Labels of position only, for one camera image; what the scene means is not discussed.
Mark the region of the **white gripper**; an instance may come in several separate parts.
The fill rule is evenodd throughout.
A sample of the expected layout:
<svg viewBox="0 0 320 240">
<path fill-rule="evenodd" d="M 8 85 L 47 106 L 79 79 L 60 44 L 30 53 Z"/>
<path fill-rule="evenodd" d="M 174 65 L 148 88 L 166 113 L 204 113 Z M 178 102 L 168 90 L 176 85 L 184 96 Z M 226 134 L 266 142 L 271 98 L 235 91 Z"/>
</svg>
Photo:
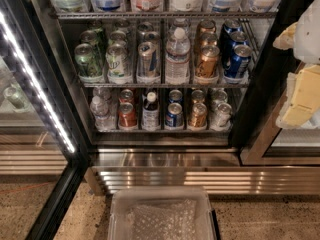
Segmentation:
<svg viewBox="0 0 320 240">
<path fill-rule="evenodd" d="M 314 0 L 297 23 L 288 26 L 273 42 L 280 50 L 294 50 L 294 56 L 309 63 L 287 77 L 286 101 L 276 125 L 284 129 L 307 123 L 320 109 L 320 0 Z"/>
</svg>

